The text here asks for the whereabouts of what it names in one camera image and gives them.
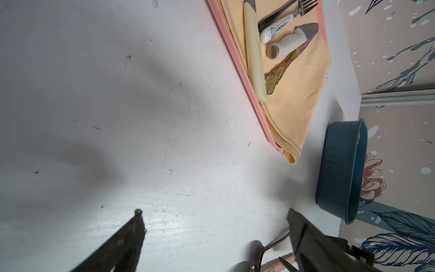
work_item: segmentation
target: teal bowl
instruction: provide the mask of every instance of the teal bowl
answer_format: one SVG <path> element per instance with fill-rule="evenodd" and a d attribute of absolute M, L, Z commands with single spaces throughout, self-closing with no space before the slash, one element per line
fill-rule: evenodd
<path fill-rule="evenodd" d="M 359 121 L 334 122 L 326 132 L 316 203 L 346 224 L 355 221 L 361 195 L 367 127 Z"/>

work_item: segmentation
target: cloth napkin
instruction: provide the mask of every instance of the cloth napkin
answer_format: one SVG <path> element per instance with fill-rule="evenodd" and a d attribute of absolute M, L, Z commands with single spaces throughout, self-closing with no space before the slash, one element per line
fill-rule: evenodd
<path fill-rule="evenodd" d="M 244 0 L 221 0 L 233 38 L 245 68 L 248 70 L 243 3 Z M 261 20 L 288 3 L 288 0 L 256 0 L 255 3 L 258 20 Z M 294 3 L 279 19 L 298 8 L 298 2 Z M 268 45 L 277 43 L 286 35 L 292 34 L 296 26 L 317 23 L 316 9 L 312 9 L 303 17 L 298 15 L 272 41 L 268 44 L 261 44 L 265 74 L 278 66 L 285 58 L 270 60 L 266 56 Z M 328 47 L 322 35 L 317 33 L 308 47 L 287 68 L 274 92 L 268 95 L 268 101 L 261 104 L 274 140 L 283 148 L 282 155 L 291 164 L 295 164 L 301 155 L 330 64 L 331 56 Z"/>

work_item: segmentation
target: table surface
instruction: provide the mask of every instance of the table surface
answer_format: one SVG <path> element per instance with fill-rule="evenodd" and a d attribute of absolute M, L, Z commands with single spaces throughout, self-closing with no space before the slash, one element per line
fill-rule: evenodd
<path fill-rule="evenodd" d="M 296 165 L 267 142 L 205 1 L 12 1 L 0 7 L 0 270 L 68 271 L 134 214 L 138 271 L 243 271 L 290 207 L 315 203 L 328 123 L 360 94 L 335 1 L 332 64 Z M 267 252 L 291 252 L 287 240 Z"/>

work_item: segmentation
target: floral wallpaper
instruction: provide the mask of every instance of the floral wallpaper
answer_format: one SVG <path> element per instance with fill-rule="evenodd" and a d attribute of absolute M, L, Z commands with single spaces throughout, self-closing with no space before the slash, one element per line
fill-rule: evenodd
<path fill-rule="evenodd" d="M 435 272 L 435 104 L 362 107 L 360 118 L 369 130 L 359 208 L 339 237 L 372 251 L 381 271 Z"/>
<path fill-rule="evenodd" d="M 336 1 L 362 94 L 435 88 L 435 1 Z"/>

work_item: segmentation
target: white ceramic handle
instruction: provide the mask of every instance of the white ceramic handle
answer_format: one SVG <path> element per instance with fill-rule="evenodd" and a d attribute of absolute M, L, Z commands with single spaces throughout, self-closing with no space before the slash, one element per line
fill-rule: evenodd
<path fill-rule="evenodd" d="M 266 96 L 266 83 L 264 81 L 260 37 L 258 36 L 257 14 L 248 2 L 243 4 L 243 11 L 249 79 L 258 101 L 265 103 L 268 99 Z"/>
<path fill-rule="evenodd" d="M 280 33 L 296 16 L 297 14 L 294 12 L 265 28 L 260 34 L 260 41 L 264 44 L 270 42 L 273 37 Z"/>
<path fill-rule="evenodd" d="M 271 44 L 267 55 L 271 60 L 285 57 L 307 40 L 305 33 L 301 29 L 296 28 L 294 34 L 285 36 L 279 43 Z"/>

